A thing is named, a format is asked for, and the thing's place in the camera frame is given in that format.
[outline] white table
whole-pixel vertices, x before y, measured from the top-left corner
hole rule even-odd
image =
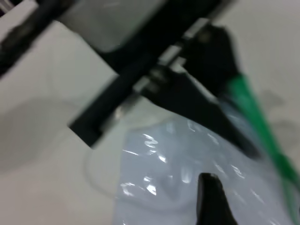
[[[296,162],[300,160],[299,4],[243,0],[221,21],[236,35],[242,65]],[[26,0],[1,18],[0,37],[34,6]],[[124,134],[172,115],[143,100],[91,152],[67,123],[113,76],[80,37],[55,23],[1,80],[2,224],[110,224]],[[85,172],[101,190],[87,182]]]

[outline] black metal frame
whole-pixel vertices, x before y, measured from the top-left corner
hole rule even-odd
[[[36,38],[61,16],[73,0],[38,0],[39,6],[14,27],[0,44],[0,78],[30,49]]]
[[[70,125],[92,146],[102,135],[100,127],[113,111],[132,93],[134,84],[148,74],[159,56],[180,41],[183,34],[199,19],[209,18],[228,0],[169,0],[121,48],[99,55],[120,75]]]

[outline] clear plastic bag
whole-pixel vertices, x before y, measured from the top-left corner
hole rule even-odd
[[[236,114],[229,116],[251,133]],[[180,116],[128,132],[113,224],[194,225],[200,173],[219,177],[239,225],[292,224],[280,178],[264,154],[252,160],[217,134]]]

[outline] translucent plastic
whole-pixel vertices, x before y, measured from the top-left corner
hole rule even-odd
[[[245,131],[247,123],[230,113]],[[217,134],[175,116],[130,131],[121,155],[114,225],[194,225],[200,173],[216,174],[239,225],[291,225],[280,178]]]
[[[166,0],[79,0],[59,21],[94,48],[121,45]]]

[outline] plastic bag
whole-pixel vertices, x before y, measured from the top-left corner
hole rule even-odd
[[[241,118],[233,112],[229,116],[251,134]],[[252,160],[217,134],[180,116],[127,134],[113,224],[196,224],[200,173],[219,177],[239,225],[293,224],[280,178],[264,154]]]

